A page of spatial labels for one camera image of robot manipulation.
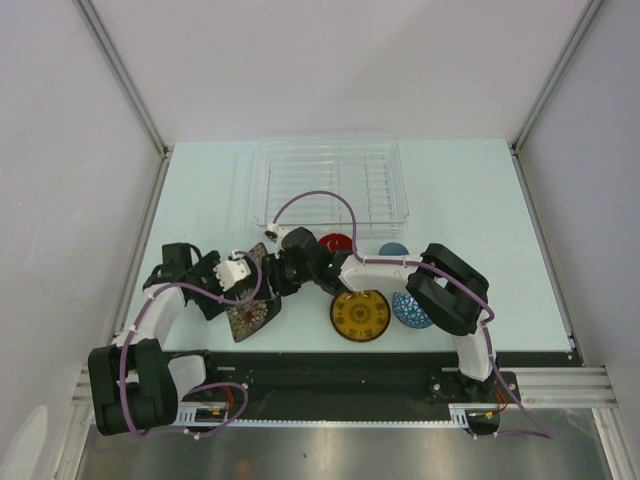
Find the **black floral square plate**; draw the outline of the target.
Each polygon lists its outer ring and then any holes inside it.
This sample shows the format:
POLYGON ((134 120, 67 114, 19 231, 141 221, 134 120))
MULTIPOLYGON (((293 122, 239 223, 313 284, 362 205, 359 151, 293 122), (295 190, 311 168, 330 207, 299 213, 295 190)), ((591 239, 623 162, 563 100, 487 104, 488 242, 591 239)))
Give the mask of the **black floral square plate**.
POLYGON ((273 292, 264 259, 268 251, 263 242, 254 245, 249 253, 258 260, 262 271, 260 290, 251 302, 232 306, 226 310, 232 338, 236 343, 246 340, 266 326, 282 308, 281 298, 273 292))

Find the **clear plastic dish rack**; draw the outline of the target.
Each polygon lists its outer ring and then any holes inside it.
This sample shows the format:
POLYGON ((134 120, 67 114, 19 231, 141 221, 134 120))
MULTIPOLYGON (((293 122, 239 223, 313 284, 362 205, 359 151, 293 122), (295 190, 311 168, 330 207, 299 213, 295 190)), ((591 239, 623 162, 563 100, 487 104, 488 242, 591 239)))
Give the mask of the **clear plastic dish rack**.
POLYGON ((409 218, 394 137, 302 137, 263 141, 253 158, 253 218, 316 232, 392 237, 409 218))

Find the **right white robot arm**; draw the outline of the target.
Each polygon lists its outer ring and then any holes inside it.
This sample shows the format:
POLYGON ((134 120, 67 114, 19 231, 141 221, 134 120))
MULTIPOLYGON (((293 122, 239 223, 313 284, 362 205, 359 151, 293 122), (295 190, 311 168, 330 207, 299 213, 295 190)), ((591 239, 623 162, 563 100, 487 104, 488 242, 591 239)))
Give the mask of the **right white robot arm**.
POLYGON ((292 295, 308 282, 334 297, 404 291, 452 336, 463 393, 484 401, 496 391, 496 353, 487 336, 487 324, 495 318, 489 282, 450 249, 431 243, 419 255, 362 256, 354 249, 331 252, 303 227, 271 224, 265 236, 275 244, 275 253, 265 259, 275 294, 292 295))

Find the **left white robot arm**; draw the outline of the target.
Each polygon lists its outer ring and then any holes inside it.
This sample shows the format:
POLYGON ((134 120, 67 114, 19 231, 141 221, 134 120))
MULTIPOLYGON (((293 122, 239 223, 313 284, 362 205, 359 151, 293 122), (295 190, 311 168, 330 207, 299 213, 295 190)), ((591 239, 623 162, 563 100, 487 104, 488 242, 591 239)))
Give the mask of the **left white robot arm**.
POLYGON ((162 262, 143 283, 144 303, 132 325, 110 345, 90 352, 94 415, 102 435, 144 435, 173 424, 189 391, 202 400, 219 392, 221 376, 205 365, 202 353, 172 357, 163 345, 189 301, 207 314, 224 310, 202 294, 223 294, 214 273, 220 262, 216 250, 203 255, 189 243, 164 245, 162 262))

